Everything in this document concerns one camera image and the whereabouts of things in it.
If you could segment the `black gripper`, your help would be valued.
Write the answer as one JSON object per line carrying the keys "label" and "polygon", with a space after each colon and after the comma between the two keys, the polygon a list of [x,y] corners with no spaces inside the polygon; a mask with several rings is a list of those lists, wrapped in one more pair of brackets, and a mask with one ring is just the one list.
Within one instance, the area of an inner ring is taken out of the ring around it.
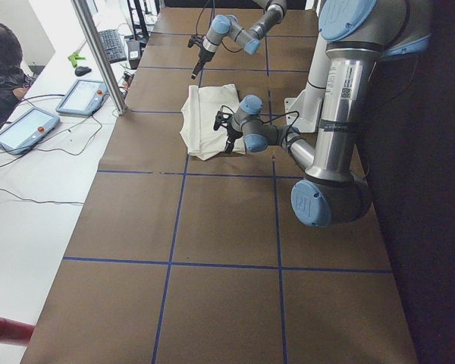
{"label": "black gripper", "polygon": [[200,49],[199,51],[199,62],[195,65],[193,71],[192,71],[192,74],[191,74],[191,78],[193,80],[196,79],[196,77],[198,76],[199,72],[204,68],[204,65],[205,63],[208,63],[210,62],[215,56],[215,53],[214,52],[210,52],[206,49]]}
{"label": "black gripper", "polygon": [[235,147],[235,141],[243,136],[241,131],[235,130],[231,125],[227,126],[227,142],[225,144],[224,153],[231,153]]}

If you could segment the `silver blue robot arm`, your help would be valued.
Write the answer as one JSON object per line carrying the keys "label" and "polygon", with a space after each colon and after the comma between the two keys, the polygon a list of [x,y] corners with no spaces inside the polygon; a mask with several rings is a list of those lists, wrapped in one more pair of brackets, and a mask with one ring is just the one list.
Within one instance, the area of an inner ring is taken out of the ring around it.
{"label": "silver blue robot arm", "polygon": [[232,39],[247,54],[253,55],[260,47],[261,39],[272,27],[279,24],[287,13],[286,1],[256,1],[256,3],[265,10],[265,13],[249,29],[242,27],[232,14],[218,14],[214,17],[206,35],[190,37],[188,47],[199,46],[199,60],[191,74],[193,80],[206,63],[213,59],[225,37]]}
{"label": "silver blue robot arm", "polygon": [[303,170],[290,195],[311,228],[355,221],[372,203],[365,180],[350,170],[357,121],[377,63],[424,52],[431,37],[430,1],[325,1],[306,87],[285,108],[284,126],[262,121],[262,100],[248,95],[236,111],[219,111],[226,152],[242,140],[249,152],[281,147]]}

